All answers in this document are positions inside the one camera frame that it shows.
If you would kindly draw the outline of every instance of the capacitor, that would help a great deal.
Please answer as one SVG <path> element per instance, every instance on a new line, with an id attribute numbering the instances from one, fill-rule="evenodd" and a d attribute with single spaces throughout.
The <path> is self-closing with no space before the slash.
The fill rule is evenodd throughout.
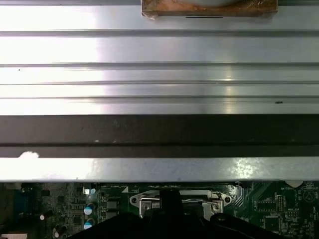
<path id="1" fill-rule="evenodd" d="M 52 210 L 49 210 L 49 211 L 46 211 L 45 213 L 41 214 L 40 215 L 40 220 L 43 221 L 43 220 L 47 220 L 48 218 L 52 217 L 53 216 L 53 211 Z"/>
<path id="2" fill-rule="evenodd" d="M 84 230 L 89 229 L 95 225 L 95 220 L 93 218 L 89 218 L 84 224 Z"/>
<path id="3" fill-rule="evenodd" d="M 95 205 L 93 203 L 90 203 L 84 208 L 84 214 L 91 215 L 94 209 L 95 209 Z"/>
<path id="4" fill-rule="evenodd" d="M 54 237 L 55 238 L 61 237 L 66 232 L 67 229 L 68 228 L 65 225 L 59 227 L 58 230 L 54 233 Z"/>

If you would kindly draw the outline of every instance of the black plastic part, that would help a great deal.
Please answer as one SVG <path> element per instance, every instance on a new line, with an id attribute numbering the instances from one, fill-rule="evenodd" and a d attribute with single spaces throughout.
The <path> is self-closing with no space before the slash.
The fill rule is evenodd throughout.
<path id="1" fill-rule="evenodd" d="M 0 157 L 318 156 L 319 115 L 1 116 Z"/>

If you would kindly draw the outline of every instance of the circuit board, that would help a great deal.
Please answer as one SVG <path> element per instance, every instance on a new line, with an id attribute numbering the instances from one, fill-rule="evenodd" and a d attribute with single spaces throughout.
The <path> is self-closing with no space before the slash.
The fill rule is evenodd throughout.
<path id="1" fill-rule="evenodd" d="M 319 182 L 304 182 L 292 187 L 286 182 L 211 183 L 187 185 L 114 185 L 114 184 L 30 184 L 23 185 L 20 204 L 26 204 L 18 215 L 53 214 L 41 224 L 41 239 L 54 239 L 59 227 L 67 230 L 58 238 L 67 238 L 117 214 L 139 215 L 132 198 L 143 192 L 163 188 L 210 190 L 229 195 L 224 213 L 241 218 L 288 238 L 319 238 Z"/>

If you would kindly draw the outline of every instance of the chip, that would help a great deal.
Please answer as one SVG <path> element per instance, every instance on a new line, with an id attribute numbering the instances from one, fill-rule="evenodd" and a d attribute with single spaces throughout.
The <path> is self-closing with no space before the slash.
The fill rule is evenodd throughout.
<path id="1" fill-rule="evenodd" d="M 73 223 L 77 224 L 77 225 L 81 225 L 82 224 L 82 219 L 80 217 L 74 217 L 73 218 Z"/>
<path id="2" fill-rule="evenodd" d="M 41 191 L 41 196 L 47 196 L 47 197 L 49 197 L 49 196 L 50 196 L 50 190 L 42 190 L 42 191 Z"/>
<path id="3" fill-rule="evenodd" d="M 271 232 L 279 232 L 280 230 L 279 218 L 278 217 L 265 218 L 265 229 Z"/>
<path id="4" fill-rule="evenodd" d="M 64 196 L 58 196 L 58 203 L 64 203 L 65 198 Z"/>

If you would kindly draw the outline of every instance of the metal rail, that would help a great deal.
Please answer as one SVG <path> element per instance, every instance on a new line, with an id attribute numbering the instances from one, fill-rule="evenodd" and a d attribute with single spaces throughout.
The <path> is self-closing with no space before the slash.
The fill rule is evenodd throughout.
<path id="1" fill-rule="evenodd" d="M 318 2 L 149 20 L 134 0 L 0 1 L 0 115 L 317 114 Z"/>
<path id="2" fill-rule="evenodd" d="M 0 158 L 5 182 L 318 180 L 318 157 Z"/>

